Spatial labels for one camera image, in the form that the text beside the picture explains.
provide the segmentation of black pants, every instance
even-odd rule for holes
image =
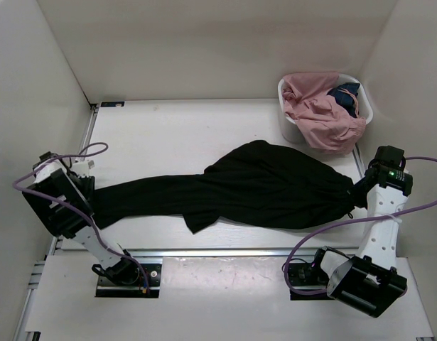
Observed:
[[[96,190],[94,219],[182,214],[193,233],[219,217],[260,227],[303,229],[353,210],[352,180],[300,151],[245,144],[201,175],[145,178]]]

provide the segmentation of clothing pile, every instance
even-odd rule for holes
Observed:
[[[350,153],[366,125],[358,113],[360,84],[334,87],[337,72],[295,73],[283,79],[284,112],[294,119],[310,147]]]
[[[253,141],[200,175],[166,175],[95,190],[103,229],[124,217],[183,215],[192,233],[219,217],[259,227],[304,229],[354,209],[352,180],[300,151]]]

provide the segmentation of dark blue cloth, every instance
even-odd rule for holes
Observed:
[[[345,108],[346,111],[349,113],[349,115],[351,115],[354,118],[357,118],[355,116],[355,108],[353,105],[354,99],[350,95],[345,94],[344,92],[341,92],[338,90],[346,89],[351,94],[353,94],[357,97],[357,95],[358,95],[357,91],[358,91],[359,87],[360,87],[359,83],[345,83],[345,84],[338,85],[337,87],[334,87],[327,94],[329,94],[330,96],[334,96],[337,104],[339,104],[343,108]]]

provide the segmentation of mounting plate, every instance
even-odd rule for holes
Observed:
[[[103,276],[98,276],[95,297],[120,297],[120,298],[158,298],[160,295],[162,264],[143,264],[142,267],[149,278],[149,293],[144,293],[137,281],[132,286],[118,286]]]

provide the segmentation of cable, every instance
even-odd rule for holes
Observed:
[[[90,153],[90,154],[82,154],[84,151],[86,151],[88,148],[93,147],[93,146],[104,146],[104,148],[100,151],[95,151],[94,153]],[[51,197],[50,195],[46,195],[42,192],[38,192],[36,190],[29,190],[28,188],[24,188],[21,187],[19,185],[19,183],[21,183],[22,181],[30,178],[31,176],[34,176],[36,173],[38,173],[39,171],[41,171],[43,168],[45,168],[49,163],[52,163],[56,160],[62,160],[64,158],[79,158],[79,157],[84,157],[84,158],[89,158],[91,156],[95,156],[101,153],[104,153],[105,151],[107,151],[109,148],[108,144],[106,144],[105,142],[95,142],[93,144],[88,145],[87,147],[85,147],[84,149],[81,150],[81,152],[79,154],[66,154],[66,155],[58,155],[58,156],[54,156],[53,158],[49,159],[48,161],[46,161],[44,164],[42,164],[40,167],[37,167],[34,171],[30,172],[29,174],[23,176],[22,178],[19,178],[18,180],[15,180],[13,182],[13,188],[15,190],[19,190],[21,192],[25,192],[28,194],[32,194],[32,195],[36,195],[37,197],[41,197],[43,199],[46,200],[50,200],[52,202],[56,202],[59,205],[62,205],[64,207],[66,207],[67,209],[73,211],[74,213],[76,213],[77,215],[79,215],[83,220],[86,221],[86,223],[88,223],[88,225],[90,225],[94,232],[95,235],[97,236],[97,240],[99,242],[99,244],[104,247],[109,253],[115,255],[115,256],[119,256],[123,259],[128,259],[129,261],[132,261],[133,263],[135,263],[138,267],[138,270],[140,271],[140,274],[143,275],[144,277],[144,281],[145,281],[145,285],[147,288],[147,292],[149,291],[149,278],[146,274],[146,272],[144,271],[144,268],[142,267],[142,265],[133,257],[131,256],[127,256],[126,254],[121,254],[120,252],[116,252],[112,249],[110,249],[106,243],[103,241],[103,239],[100,237],[99,235],[99,229],[97,227],[97,225],[95,224],[95,222],[93,221],[93,219],[91,217],[89,217],[88,215],[86,215],[83,211],[77,209],[75,206],[71,205],[68,202],[62,201],[60,199],[57,199],[56,197]]]
[[[406,160],[427,160],[427,161],[433,161],[433,162],[437,163],[437,158],[429,158],[427,156],[412,156],[410,158],[406,158]],[[335,224],[321,227],[321,228],[317,229],[316,231],[311,232],[310,234],[306,235],[299,243],[297,243],[297,245],[292,249],[291,253],[288,255],[288,258],[286,259],[285,264],[291,263],[291,260],[293,259],[294,254],[300,249],[300,247],[302,245],[304,245],[306,243],[306,241],[313,238],[317,234],[328,231],[329,229],[334,229],[336,227],[345,226],[345,225],[349,225],[349,224],[356,224],[358,222],[377,222],[380,220],[392,219],[392,216],[398,217],[400,215],[407,215],[408,213],[426,210],[427,208],[430,208],[430,207],[433,207],[436,205],[437,205],[437,200],[430,202],[429,204],[409,208],[407,210],[397,211],[397,212],[392,213],[391,215],[382,215],[380,217],[366,217],[366,218],[359,218],[359,219],[355,219],[355,220],[347,220],[345,222],[336,222]],[[286,285],[289,287],[289,289],[291,291],[293,291],[294,293],[296,293],[298,295],[302,295],[302,296],[314,296],[314,295],[324,294],[327,292],[326,289],[320,289],[320,290],[314,290],[314,291],[302,291],[302,290],[295,289],[291,285],[291,283],[289,283],[288,268],[289,268],[288,266],[284,267],[284,271],[283,271],[284,272],[284,280],[286,282]]]

